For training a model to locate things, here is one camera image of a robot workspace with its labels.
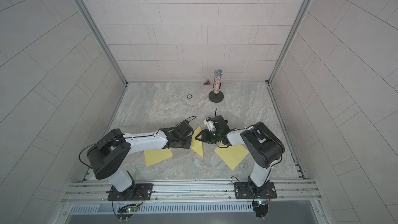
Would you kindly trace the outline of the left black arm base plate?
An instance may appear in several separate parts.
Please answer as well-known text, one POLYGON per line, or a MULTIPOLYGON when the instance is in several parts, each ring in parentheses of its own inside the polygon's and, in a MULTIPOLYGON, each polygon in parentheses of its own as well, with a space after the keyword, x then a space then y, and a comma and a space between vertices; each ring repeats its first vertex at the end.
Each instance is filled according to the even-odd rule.
POLYGON ((153 184, 132 184, 123 192, 116 190, 115 186, 112 186, 108 194, 108 201, 146 201, 150 200, 153 190, 153 184))

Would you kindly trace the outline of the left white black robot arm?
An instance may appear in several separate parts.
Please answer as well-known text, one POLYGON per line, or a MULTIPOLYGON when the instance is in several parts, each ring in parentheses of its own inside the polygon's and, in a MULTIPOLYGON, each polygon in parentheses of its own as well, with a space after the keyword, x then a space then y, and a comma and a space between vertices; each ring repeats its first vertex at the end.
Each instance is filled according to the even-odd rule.
POLYGON ((113 129, 97 143, 83 148, 88 158, 84 165, 93 170, 96 179, 105 179, 117 192, 125 192, 134 185, 132 176, 121 166, 128 155, 153 149, 188 149, 192 135, 193 128, 182 124, 142 134, 124 134, 113 129))

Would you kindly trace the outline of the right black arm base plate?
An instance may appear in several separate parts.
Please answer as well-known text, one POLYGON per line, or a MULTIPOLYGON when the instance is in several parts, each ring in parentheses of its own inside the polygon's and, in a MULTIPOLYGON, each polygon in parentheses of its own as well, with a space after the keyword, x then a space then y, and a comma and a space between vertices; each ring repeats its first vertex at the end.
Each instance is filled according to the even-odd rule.
POLYGON ((269 181, 261 187, 248 182, 235 182, 236 199, 276 199, 277 193, 273 182, 269 181))

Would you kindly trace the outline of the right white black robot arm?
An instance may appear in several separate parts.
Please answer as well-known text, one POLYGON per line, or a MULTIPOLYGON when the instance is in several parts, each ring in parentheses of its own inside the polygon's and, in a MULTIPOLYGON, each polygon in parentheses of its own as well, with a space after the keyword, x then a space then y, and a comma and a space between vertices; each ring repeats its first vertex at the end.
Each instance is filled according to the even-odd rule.
POLYGON ((261 121, 245 129, 232 130, 227 124, 213 123, 211 130, 202 130, 194 137, 207 144, 222 143, 226 148, 245 145, 255 161, 254 169, 248 177, 248 188, 253 193, 266 186, 273 166, 282 161, 285 152, 283 143, 261 121))

